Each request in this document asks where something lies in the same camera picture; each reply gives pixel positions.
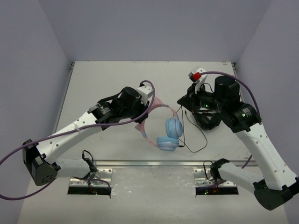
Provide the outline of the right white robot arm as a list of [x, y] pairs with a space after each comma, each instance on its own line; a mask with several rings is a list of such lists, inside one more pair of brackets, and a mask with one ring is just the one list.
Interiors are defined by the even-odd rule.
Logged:
[[214, 81], [214, 91], [203, 86], [207, 73], [190, 74], [193, 84], [177, 103], [196, 114], [206, 108], [219, 114], [220, 119], [243, 142], [258, 164], [261, 175], [235, 166], [227, 159], [210, 165], [215, 184], [231, 181], [251, 192], [267, 210], [274, 210], [299, 192], [299, 178], [287, 166], [267, 136], [257, 106], [241, 101], [241, 81], [231, 75], [222, 75]]

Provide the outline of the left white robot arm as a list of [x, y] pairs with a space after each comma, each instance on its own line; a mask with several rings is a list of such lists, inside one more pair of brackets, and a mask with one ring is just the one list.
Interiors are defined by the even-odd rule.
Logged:
[[148, 116], [146, 111], [153, 93], [149, 85], [136, 89], [124, 87], [120, 93], [98, 101], [81, 117], [46, 140], [24, 142], [23, 162], [36, 186], [48, 184], [58, 177], [95, 178], [98, 170], [91, 159], [62, 159], [61, 155], [89, 136], [120, 125], [122, 120], [143, 121]]

